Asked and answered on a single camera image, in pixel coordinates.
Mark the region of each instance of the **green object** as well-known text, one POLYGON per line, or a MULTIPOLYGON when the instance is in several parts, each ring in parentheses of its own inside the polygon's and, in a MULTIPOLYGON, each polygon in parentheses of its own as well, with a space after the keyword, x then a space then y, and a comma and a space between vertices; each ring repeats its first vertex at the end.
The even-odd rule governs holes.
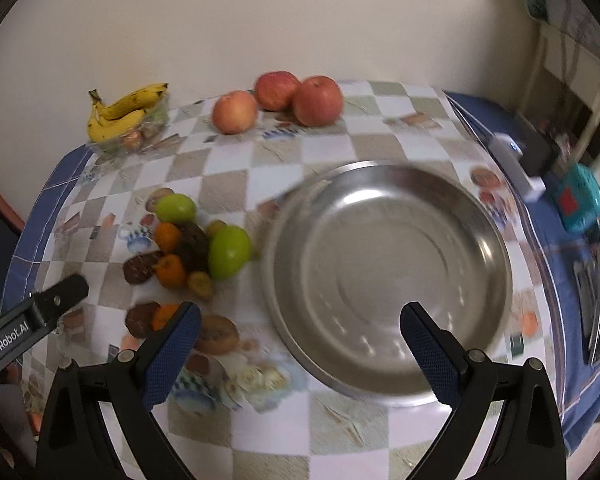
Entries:
POLYGON ((209 246, 209 273, 214 280, 233 276, 251 257, 251 240, 237 225, 220 229, 209 246))
POLYGON ((196 217, 196 203, 182 193, 166 195, 155 206, 155 215, 160 222, 184 224, 196 217))
POLYGON ((509 341, 511 343, 511 357, 518 357, 525 352, 525 340, 522 334, 510 335, 509 341))

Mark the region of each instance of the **apple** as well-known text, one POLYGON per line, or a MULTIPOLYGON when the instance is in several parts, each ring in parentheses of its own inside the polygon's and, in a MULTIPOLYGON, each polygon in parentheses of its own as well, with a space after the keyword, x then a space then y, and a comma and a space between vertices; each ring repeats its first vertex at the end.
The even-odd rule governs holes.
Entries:
POLYGON ((327 126, 342 114, 340 87, 324 75, 315 75, 302 81, 292 103, 296 119, 304 126, 327 126))
POLYGON ((256 81, 253 90, 256 101, 264 110, 279 112, 291 105, 291 98, 300 86, 299 79, 291 72, 267 72, 256 81))
POLYGON ((163 196, 155 205, 155 215, 160 222, 184 224, 196 217, 196 203, 182 193, 170 193, 163 196))
POLYGON ((214 105, 211 114, 214 126, 225 135, 241 134, 253 128, 257 117, 256 99, 244 90, 223 95, 214 105))
POLYGON ((233 276, 251 257, 251 239, 243 228, 227 225, 209 244, 209 274, 214 280, 233 276))

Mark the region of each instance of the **white wall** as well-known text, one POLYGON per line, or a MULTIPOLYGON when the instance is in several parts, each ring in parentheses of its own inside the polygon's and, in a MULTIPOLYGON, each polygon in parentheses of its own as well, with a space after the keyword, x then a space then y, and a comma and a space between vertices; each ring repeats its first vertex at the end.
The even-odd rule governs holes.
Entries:
POLYGON ((428 83, 512 105, 536 41, 522 0, 19 0, 0 26, 0 192, 24 218, 106 100, 174 104, 268 70, 428 83))

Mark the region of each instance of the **orange fruit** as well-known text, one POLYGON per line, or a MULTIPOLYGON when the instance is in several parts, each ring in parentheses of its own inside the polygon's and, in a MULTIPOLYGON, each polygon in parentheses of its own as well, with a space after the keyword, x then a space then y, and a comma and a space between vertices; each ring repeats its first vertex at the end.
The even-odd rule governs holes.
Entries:
POLYGON ((155 264, 155 275, 165 288, 181 288, 187 285, 187 271, 176 254, 167 254, 155 264))
POLYGON ((161 222, 154 231, 154 241, 160 247, 164 254, 173 253, 182 238, 182 233, 174 225, 168 222, 161 222))
POLYGON ((533 312, 525 312, 520 319, 522 325, 522 335, 531 337, 538 330, 538 318, 533 312))
POLYGON ((40 428, 42 427, 42 415, 33 412, 27 412, 27 418, 29 419, 29 425, 33 436, 40 434, 40 428))
POLYGON ((151 328, 154 330, 160 330, 164 328, 167 322, 173 317, 173 314, 176 313, 179 304, 168 304, 163 305, 154 313, 154 318, 151 320, 151 328))

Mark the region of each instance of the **red apple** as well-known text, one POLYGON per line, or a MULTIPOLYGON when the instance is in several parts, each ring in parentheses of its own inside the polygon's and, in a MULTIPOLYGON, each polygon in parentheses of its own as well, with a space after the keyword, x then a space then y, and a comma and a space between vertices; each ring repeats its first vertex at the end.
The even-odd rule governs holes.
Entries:
POLYGON ((267 72, 256 81, 253 90, 256 101, 265 110, 279 112, 289 108, 300 81, 291 72, 267 72))
POLYGON ((244 90, 223 95, 216 102, 211 114, 214 126, 225 135, 241 134, 253 128, 257 117, 256 99, 244 90))
POLYGON ((302 81, 293 97, 294 115, 304 126, 327 126, 342 113, 342 92, 324 75, 302 81))

